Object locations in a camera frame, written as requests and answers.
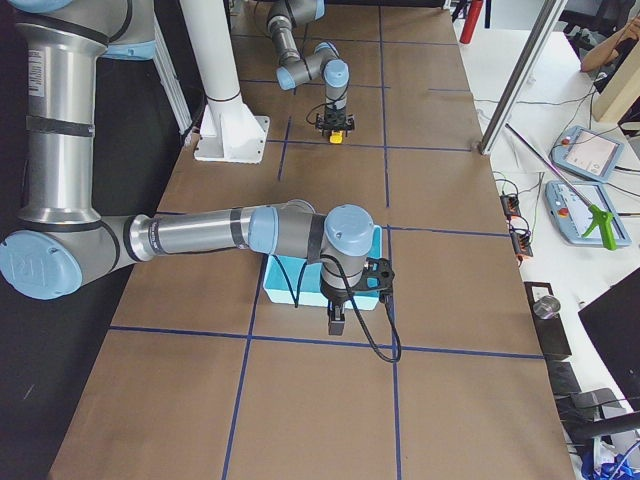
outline person's hand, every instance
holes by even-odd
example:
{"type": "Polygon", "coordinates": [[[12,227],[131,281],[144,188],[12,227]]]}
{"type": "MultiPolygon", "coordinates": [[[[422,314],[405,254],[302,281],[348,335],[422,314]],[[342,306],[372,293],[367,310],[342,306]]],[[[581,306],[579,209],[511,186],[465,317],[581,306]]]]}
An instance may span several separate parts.
{"type": "Polygon", "coordinates": [[[640,39],[640,17],[634,17],[622,29],[620,42],[631,38],[632,40],[640,39]]]}

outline teal box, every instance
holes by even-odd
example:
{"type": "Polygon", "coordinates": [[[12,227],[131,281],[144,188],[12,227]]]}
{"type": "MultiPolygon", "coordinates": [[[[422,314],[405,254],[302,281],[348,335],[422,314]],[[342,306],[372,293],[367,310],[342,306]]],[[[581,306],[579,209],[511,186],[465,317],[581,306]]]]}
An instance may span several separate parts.
{"type": "MultiPolygon", "coordinates": [[[[369,257],[380,258],[382,256],[382,229],[376,225],[373,230],[373,245],[369,250],[369,257]]],[[[298,275],[304,264],[301,258],[278,257],[284,266],[293,291],[295,293],[298,285],[298,275]]],[[[302,278],[300,289],[300,305],[313,307],[326,307],[327,299],[320,293],[320,270],[322,265],[314,263],[307,265],[302,278]]],[[[288,303],[293,305],[291,293],[287,287],[287,282],[282,274],[282,270],[272,256],[267,262],[267,271],[262,282],[262,287],[267,292],[269,300],[273,303],[288,303]]],[[[373,310],[378,303],[378,292],[359,292],[355,295],[356,305],[360,310],[373,310]]],[[[347,308],[352,308],[351,302],[345,304],[347,308]]]]}

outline red cylinder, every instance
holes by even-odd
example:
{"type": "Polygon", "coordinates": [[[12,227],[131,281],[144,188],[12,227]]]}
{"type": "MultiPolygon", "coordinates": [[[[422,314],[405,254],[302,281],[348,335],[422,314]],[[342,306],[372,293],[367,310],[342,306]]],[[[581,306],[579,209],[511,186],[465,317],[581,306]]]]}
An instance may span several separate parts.
{"type": "Polygon", "coordinates": [[[482,10],[483,0],[472,0],[469,6],[469,14],[464,22],[464,28],[462,29],[462,35],[460,35],[460,43],[471,43],[471,37],[473,37],[473,31],[478,23],[480,17],[480,10],[482,10]]]}

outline white table surface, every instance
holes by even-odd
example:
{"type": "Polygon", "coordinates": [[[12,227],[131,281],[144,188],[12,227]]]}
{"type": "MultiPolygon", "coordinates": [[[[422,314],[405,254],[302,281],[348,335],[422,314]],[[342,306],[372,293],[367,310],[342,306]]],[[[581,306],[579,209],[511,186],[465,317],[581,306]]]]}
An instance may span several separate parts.
{"type": "MultiPolygon", "coordinates": [[[[495,103],[478,100],[498,100],[513,71],[529,32],[516,30],[484,30],[477,28],[469,45],[460,45],[462,58],[476,99],[483,130],[496,108],[495,103]]],[[[580,63],[564,35],[554,32],[524,86],[519,100],[558,103],[586,95],[591,88],[587,74],[580,72],[580,63]]],[[[542,153],[549,152],[557,137],[576,113],[579,102],[562,106],[518,104],[509,123],[542,153]]],[[[571,125],[589,126],[589,102],[585,101],[571,125]]],[[[614,124],[593,122],[591,128],[604,132],[614,124]]],[[[640,161],[619,130],[607,135],[624,141],[625,150],[620,166],[640,169],[640,161]]],[[[520,190],[534,186],[539,172],[545,172],[544,183],[555,180],[526,147],[506,130],[500,134],[491,153],[494,170],[515,182],[520,190]]],[[[614,172],[610,183],[640,192],[640,175],[614,172]]],[[[618,212],[640,211],[640,198],[606,187],[618,212]]],[[[562,304],[561,317],[573,352],[572,367],[583,391],[602,387],[621,395],[611,375],[589,340],[578,311],[615,283],[640,267],[640,218],[625,218],[623,223],[632,238],[629,247],[610,252],[604,248],[577,247],[568,244],[552,224],[544,201],[544,191],[536,208],[537,190],[522,194],[522,214],[531,224],[535,221],[532,250],[534,257],[525,260],[520,272],[523,281],[549,282],[562,304]]]]}

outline black monitor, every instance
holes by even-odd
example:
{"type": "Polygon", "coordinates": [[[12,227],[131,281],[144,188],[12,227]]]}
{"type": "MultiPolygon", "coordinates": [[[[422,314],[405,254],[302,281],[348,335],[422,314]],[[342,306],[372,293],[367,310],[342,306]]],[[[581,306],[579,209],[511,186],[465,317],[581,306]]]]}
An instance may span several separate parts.
{"type": "Polygon", "coordinates": [[[640,269],[579,315],[611,376],[633,409],[640,410],[640,269]]]}

